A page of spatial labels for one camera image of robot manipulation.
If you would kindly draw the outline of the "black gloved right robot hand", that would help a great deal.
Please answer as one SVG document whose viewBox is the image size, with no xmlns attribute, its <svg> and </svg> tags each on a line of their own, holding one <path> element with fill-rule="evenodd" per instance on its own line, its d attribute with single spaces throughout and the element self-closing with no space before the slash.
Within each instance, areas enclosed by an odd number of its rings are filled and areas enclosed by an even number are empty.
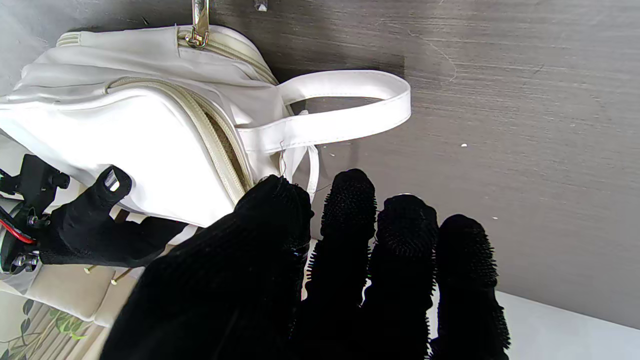
<svg viewBox="0 0 640 360">
<path fill-rule="evenodd" d="M 132 186 L 130 176 L 112 165 L 78 198 L 53 210 L 37 237 L 41 262 L 139 268 L 156 259 L 186 224 L 152 216 L 116 222 L 110 212 Z"/>
</svg>

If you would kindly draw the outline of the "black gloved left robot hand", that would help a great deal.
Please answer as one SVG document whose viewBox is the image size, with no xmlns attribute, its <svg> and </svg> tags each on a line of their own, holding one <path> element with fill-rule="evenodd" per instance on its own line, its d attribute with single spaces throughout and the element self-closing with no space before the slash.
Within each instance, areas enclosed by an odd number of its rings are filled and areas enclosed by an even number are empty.
<svg viewBox="0 0 640 360">
<path fill-rule="evenodd" d="M 320 239 L 309 194 L 271 175 L 146 267 L 101 360 L 507 360 L 483 226 L 338 173 Z"/>
</svg>

